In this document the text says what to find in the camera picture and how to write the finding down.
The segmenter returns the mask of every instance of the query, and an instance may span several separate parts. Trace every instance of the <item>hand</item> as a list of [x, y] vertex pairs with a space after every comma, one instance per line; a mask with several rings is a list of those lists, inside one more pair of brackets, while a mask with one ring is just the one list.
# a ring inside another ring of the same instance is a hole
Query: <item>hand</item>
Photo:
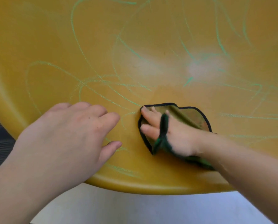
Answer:
[[102, 146], [119, 119], [100, 105], [57, 104], [21, 133], [2, 168], [65, 192], [94, 175], [122, 145]]
[[[141, 131], [148, 137], [156, 140], [159, 137], [159, 124], [162, 114], [156, 111], [155, 107], [148, 110], [145, 106], [141, 109], [143, 117], [148, 124], [141, 126]], [[169, 112], [169, 126], [167, 139], [172, 150], [181, 156], [193, 156], [201, 153], [200, 141], [206, 132], [195, 129], [176, 120]]]

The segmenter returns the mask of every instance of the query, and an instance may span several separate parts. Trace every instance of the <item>finger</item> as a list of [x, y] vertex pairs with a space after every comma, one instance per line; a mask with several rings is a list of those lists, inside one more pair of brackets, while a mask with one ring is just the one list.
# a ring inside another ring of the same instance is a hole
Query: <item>finger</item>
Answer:
[[70, 106], [71, 106], [70, 103], [59, 103], [51, 107], [48, 111], [58, 111], [58, 110], [69, 108]]
[[159, 137], [159, 129], [155, 128], [148, 124], [143, 124], [140, 127], [142, 133], [144, 133], [146, 136], [150, 137], [151, 139], [156, 140]]
[[100, 121], [105, 129], [105, 135], [107, 135], [117, 125], [119, 120], [120, 116], [115, 112], [110, 112], [100, 117]]
[[101, 105], [92, 105], [86, 110], [86, 113], [88, 113], [90, 116], [101, 117], [107, 114], [108, 111]]
[[87, 109], [91, 106], [91, 104], [87, 103], [87, 102], [78, 102], [78, 103], [75, 103], [74, 105], [72, 105], [70, 107], [70, 109], [73, 109], [73, 110], [84, 110], [84, 109]]
[[99, 158], [100, 166], [102, 166], [121, 146], [122, 146], [122, 142], [112, 141], [109, 144], [102, 147], [100, 158]]
[[141, 113], [143, 117], [154, 127], [159, 128], [159, 123], [161, 121], [161, 113], [148, 110], [145, 106], [141, 108]]

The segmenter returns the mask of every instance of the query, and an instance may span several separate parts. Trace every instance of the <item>green elastic strap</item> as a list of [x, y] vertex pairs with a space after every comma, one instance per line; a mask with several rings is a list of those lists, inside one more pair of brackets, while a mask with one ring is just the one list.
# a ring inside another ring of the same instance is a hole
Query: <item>green elastic strap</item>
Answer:
[[[169, 122], [169, 116], [165, 113], [162, 114], [161, 122], [160, 122], [160, 126], [159, 126], [159, 130], [160, 130], [159, 137], [156, 140], [156, 142], [154, 143], [154, 147], [152, 148], [153, 155], [156, 154], [160, 148], [162, 148], [168, 152], [173, 153], [176, 156], [179, 156], [173, 152], [172, 146], [169, 144], [168, 139], [167, 139], [168, 122]], [[188, 162], [196, 163], [203, 168], [206, 168], [209, 170], [215, 170], [208, 161], [206, 161], [205, 159], [202, 159], [198, 156], [188, 156], [188, 157], [182, 157], [182, 158], [185, 158], [185, 160]]]

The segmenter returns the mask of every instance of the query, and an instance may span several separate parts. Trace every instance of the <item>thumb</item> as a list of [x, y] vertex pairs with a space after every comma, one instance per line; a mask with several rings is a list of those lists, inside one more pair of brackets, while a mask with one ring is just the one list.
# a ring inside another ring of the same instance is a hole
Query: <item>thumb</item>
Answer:
[[99, 163], [102, 166], [114, 153], [117, 149], [122, 146], [122, 142], [120, 141], [112, 141], [102, 147]]

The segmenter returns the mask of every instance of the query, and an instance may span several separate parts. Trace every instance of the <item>microfiber cloth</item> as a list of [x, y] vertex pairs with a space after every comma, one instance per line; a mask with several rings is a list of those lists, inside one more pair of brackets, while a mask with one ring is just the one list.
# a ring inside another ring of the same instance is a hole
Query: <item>microfiber cloth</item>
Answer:
[[[160, 122], [160, 135], [156, 141], [153, 139], [146, 137], [145, 134], [141, 132], [141, 125], [142, 124], [148, 124], [148, 122], [144, 119], [144, 117], [141, 115], [139, 121], [138, 121], [138, 128], [140, 131], [140, 135], [151, 152], [152, 155], [155, 155], [159, 149], [163, 149], [165, 151], [168, 151], [174, 155], [176, 155], [172, 151], [172, 147], [169, 144], [166, 134], [168, 131], [168, 122], [169, 122], [169, 116], [165, 114], [166, 110], [169, 111], [170, 115], [175, 117], [178, 121], [181, 121], [184, 124], [187, 124], [191, 127], [194, 127], [196, 129], [204, 130], [212, 132], [211, 125], [209, 124], [208, 119], [206, 116], [196, 107], [178, 107], [174, 103], [164, 103], [164, 104], [157, 104], [157, 105], [145, 105], [146, 108], [149, 110], [152, 107], [155, 107], [155, 109], [162, 114], [161, 122]], [[199, 166], [214, 170], [212, 165], [206, 161], [205, 159], [202, 159], [198, 156], [188, 156], [188, 157], [181, 157], [185, 159], [187, 162], [192, 162], [195, 164], [198, 164]]]

